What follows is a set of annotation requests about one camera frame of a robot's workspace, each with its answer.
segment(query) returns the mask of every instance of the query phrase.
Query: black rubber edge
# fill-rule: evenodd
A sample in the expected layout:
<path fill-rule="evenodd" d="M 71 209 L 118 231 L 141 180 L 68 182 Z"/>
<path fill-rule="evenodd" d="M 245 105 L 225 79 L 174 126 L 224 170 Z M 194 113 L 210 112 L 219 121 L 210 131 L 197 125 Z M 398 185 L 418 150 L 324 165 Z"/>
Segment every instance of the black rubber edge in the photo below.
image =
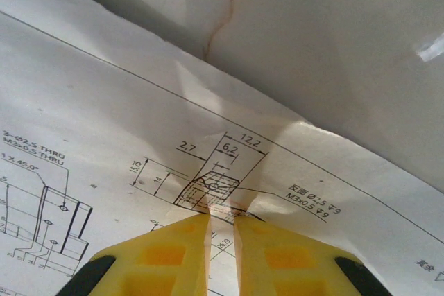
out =
<path fill-rule="evenodd" d="M 392 296 L 366 266 L 342 256 L 334 261 L 362 296 Z"/>
<path fill-rule="evenodd" d="M 114 256 L 102 256 L 86 263 L 56 296 L 88 296 L 115 261 Z"/>

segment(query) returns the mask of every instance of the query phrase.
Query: drawing border line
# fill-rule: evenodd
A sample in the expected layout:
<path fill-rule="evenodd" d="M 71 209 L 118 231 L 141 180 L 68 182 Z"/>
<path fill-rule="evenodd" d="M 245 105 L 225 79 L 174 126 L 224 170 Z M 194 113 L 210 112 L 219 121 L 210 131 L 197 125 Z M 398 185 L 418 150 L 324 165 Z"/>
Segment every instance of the drawing border line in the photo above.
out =
<path fill-rule="evenodd" d="M 55 40 L 58 40 L 59 42 L 62 42 L 63 44 L 65 44 L 65 45 L 67 45 L 67 46 L 70 46 L 70 47 L 76 49 L 77 51 L 80 51 L 81 53 L 84 53 L 85 55 L 89 55 L 89 56 L 93 57 L 94 59 L 99 60 L 100 62 L 106 63 L 106 64 L 108 64 L 108 65 L 110 65 L 110 66 L 112 66 L 112 67 L 115 67 L 115 68 L 117 68 L 117 69 L 120 69 L 120 70 L 122 70 L 122 71 L 124 71 L 124 72 L 126 72 L 126 73 L 128 73 L 128 74 L 130 74 L 130 75 L 132 75 L 132 76 L 134 76 L 134 77 L 136 77 L 136 78 L 139 78 L 139 79 L 141 79 L 141 80 L 143 80 L 143 81 L 145 81 L 145 82 L 150 83 L 151 85 L 153 85 L 153 86 L 155 86 L 155 87 L 157 87 L 157 88 L 160 88 L 161 90 L 163 90 L 163 91 L 165 91 L 165 92 L 168 92 L 168 93 L 170 93 L 170 94 L 173 94 L 174 96 L 177 96 L 178 98 L 181 98 L 182 100 L 187 101 L 188 103 L 190 103 L 190 104 L 192 104 L 192 105 L 195 105 L 196 107 L 199 107 L 199 108 L 201 108 L 201 109 L 203 109 L 203 110 L 209 112 L 210 114 L 213 114 L 214 116 L 218 116 L 218 117 L 220 117 L 220 118 L 226 120 L 227 122 L 229 122 L 229 123 L 231 123 L 231 124 L 233 124 L 233 125 L 239 126 L 240 128 L 243 128 L 244 130 L 247 130 L 247 131 L 249 131 L 249 132 L 251 132 L 251 133 L 254 133 L 254 134 L 257 135 L 258 137 L 261 137 L 261 138 L 267 140 L 268 142 L 270 142 L 270 143 L 276 145 L 277 147 L 280 147 L 281 149 L 287 151 L 288 153 L 291 153 L 291 154 L 293 154 L 293 155 L 299 157 L 300 159 L 303 159 L 304 161 L 306 161 L 306 162 L 312 164 L 313 166 L 315 166 L 315 167 L 321 169 L 322 171 L 328 173 L 328 174 L 331 175 L 332 177 L 335 177 L 336 179 L 342 181 L 344 184 L 347 184 L 348 186 L 351 186 L 352 188 L 354 188 L 354 189 L 358 190 L 359 192 L 361 192 L 361 193 L 367 195 L 368 197 L 370 197 L 370 198 L 372 198 L 372 199 L 378 201 L 380 204 L 383 204 L 385 207 L 387 207 L 388 209 L 390 209 L 393 213 L 397 214 L 397 215 L 400 216 L 401 218 L 403 218 L 403 219 L 405 219 L 406 221 L 410 222 L 412 225 L 416 226 L 418 229 L 421 229 L 424 233 L 428 234 L 429 236 L 431 236 L 432 238 L 434 238 L 436 241 L 438 241 L 439 243 L 441 243 L 442 245 L 444 245 L 444 241 L 442 241 L 441 239 L 439 239 L 439 238 L 436 237 L 435 235 L 431 234 L 431 233 L 428 232 L 426 229 L 420 227 L 420 226 L 417 225 L 414 221 L 412 221 L 412 220 L 410 220 L 409 218 L 407 218 L 406 216 L 402 215 L 400 212 L 396 211 L 394 208 L 390 207 L 388 204 L 386 204 L 386 203 L 383 202 L 382 200 L 376 198 L 374 195 L 372 195 L 372 194 L 370 194 L 370 193 L 368 193 L 368 192 L 365 192 L 364 190 L 362 190 L 362 189 L 360 189 L 359 187 L 357 187 L 357 186 L 355 186 L 355 185 L 353 185 L 353 184 L 347 182 L 346 180 L 343 180 L 343 179 L 340 178 L 339 176 L 333 174 L 332 172 L 328 171 L 327 169 L 323 168 L 322 166 L 319 166 L 318 164 L 316 164 L 316 163 L 310 161 L 310 160 L 307 159 L 306 157 L 303 157 L 302 155 L 299 155 L 298 153 L 295 153 L 294 151 L 288 149 L 287 147 L 284 147 L 284 146 L 282 146 L 282 145 L 280 145 L 280 144 L 274 142 L 273 140 L 271 140 L 271 139 L 269 139 L 269 138 L 266 138 L 266 137 L 264 137 L 263 135 L 261 135 L 261 134 L 255 132 L 255 131 L 250 130 L 250 129 L 247 128 L 246 126 L 243 126 L 243 125 L 241 125 L 241 124 L 239 124 L 239 123 L 236 123 L 235 121 L 233 121 L 233 120 L 231 120 L 231 119 L 229 119 L 229 118 L 226 118 L 226 117 L 222 116 L 221 114 L 218 114 L 218 113 L 216 113 L 216 112 L 214 112 L 214 111 L 212 111 L 212 110 L 210 110 L 210 109 L 207 109 L 206 107 L 203 107 L 202 105 L 200 105 L 200 104 L 198 104 L 198 103 L 196 103 L 196 102 L 193 102 L 193 101 L 189 100 L 188 98 L 186 98 L 186 97 L 184 97 L 184 96 L 181 96 L 180 94 L 177 94 L 177 93 L 175 93 L 175 92 L 173 92 L 173 91 L 171 91 L 171 90 L 168 90 L 167 88 L 165 88 L 165 87 L 163 87 L 163 86 L 161 86 L 161 85 L 159 85 L 159 84 L 157 84 L 157 83 L 155 83 L 155 82 L 153 82 L 153 81 L 151 81 L 151 80 L 149 80 L 149 79 L 147 79 L 147 78 L 144 78 L 143 76 L 140 76 L 140 75 L 138 75 L 138 74 L 136 74 L 136 73 L 133 73 L 133 72 L 127 70 L 127 69 L 124 69 L 123 67 L 120 67 L 120 66 L 117 65 L 117 64 L 114 64 L 114 63 L 112 63 L 112 62 L 110 62 L 110 61 L 108 61 L 108 60 L 104 60 L 103 58 L 100 58 L 100 57 L 98 57 L 98 56 L 96 56 L 96 55 L 94 55 L 94 54 L 92 54 L 92 53 L 89 53 L 88 51 L 83 50 L 83 49 L 79 48 L 78 46 L 75 46 L 75 45 L 73 45 L 73 44 L 71 44 L 71 43 L 69 43 L 69 42 L 66 42 L 66 41 L 60 39 L 59 37 L 56 37 L 56 36 L 54 36 L 54 35 L 51 35 L 51 34 L 49 34 L 48 32 L 43 31 L 43 30 L 40 29 L 40 28 L 37 28 L 37 27 L 35 27 L 35 26 L 33 26 L 33 25 L 31 25 L 31 24 L 25 22 L 25 21 L 22 21 L 21 19 L 18 19 L 18 18 L 16 18 L 16 17 L 13 17 L 12 15 L 9 15 L 8 13 L 5 13 L 5 12 L 2 11 L 2 10 L 0 10 L 0 13 L 3 14 L 4 16 L 6 16 L 6 17 L 11 18 L 11 19 L 14 20 L 14 21 L 17 21 L 17 22 L 19 22 L 19 23 L 21 23 L 21 24 L 24 24 L 25 26 L 27 26 L 27 27 L 29 27 L 29 28 L 34 29 L 35 31 L 38 31 L 38 32 L 42 33 L 43 35 L 46 35 L 46 36 L 51 37 L 51 38 L 53 38 L 53 39 L 55 39 Z"/>

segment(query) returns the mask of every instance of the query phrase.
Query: crack in wall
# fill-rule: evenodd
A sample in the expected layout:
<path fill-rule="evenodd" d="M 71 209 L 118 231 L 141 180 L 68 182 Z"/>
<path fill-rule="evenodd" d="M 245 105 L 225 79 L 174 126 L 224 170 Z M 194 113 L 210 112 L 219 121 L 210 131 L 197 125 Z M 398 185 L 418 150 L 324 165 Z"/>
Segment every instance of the crack in wall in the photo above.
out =
<path fill-rule="evenodd" d="M 230 23 L 234 14 L 234 0 L 230 0 L 228 4 L 228 13 L 227 15 L 214 27 L 213 31 L 208 38 L 208 43 L 206 47 L 203 49 L 203 60 L 208 62 L 208 57 L 210 56 L 211 47 L 216 35 L 225 27 L 228 23 Z"/>

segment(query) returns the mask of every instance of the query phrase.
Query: yellow plastic tool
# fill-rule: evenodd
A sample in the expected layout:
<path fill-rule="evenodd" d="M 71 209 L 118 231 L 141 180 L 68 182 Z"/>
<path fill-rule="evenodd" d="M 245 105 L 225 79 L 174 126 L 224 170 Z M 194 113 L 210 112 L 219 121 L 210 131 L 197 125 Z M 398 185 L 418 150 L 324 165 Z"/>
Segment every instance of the yellow plastic tool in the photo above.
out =
<path fill-rule="evenodd" d="M 57 296 L 206 295 L 210 235 L 197 215 L 109 247 Z M 254 218 L 234 219 L 234 245 L 241 296 L 391 296 L 350 253 Z"/>
<path fill-rule="evenodd" d="M 192 216 L 100 251 L 58 296 L 206 295 L 210 241 L 210 216 Z"/>
<path fill-rule="evenodd" d="M 234 246 L 241 296 L 390 295 L 350 253 L 254 218 L 234 219 Z"/>

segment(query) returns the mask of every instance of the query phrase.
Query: white wall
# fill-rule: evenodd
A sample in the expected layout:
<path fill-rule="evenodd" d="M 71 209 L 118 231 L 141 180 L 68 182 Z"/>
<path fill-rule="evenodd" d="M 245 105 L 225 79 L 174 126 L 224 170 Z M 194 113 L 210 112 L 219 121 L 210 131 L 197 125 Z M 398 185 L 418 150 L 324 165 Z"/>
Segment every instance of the white wall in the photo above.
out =
<path fill-rule="evenodd" d="M 444 191 L 444 0 L 97 1 Z"/>

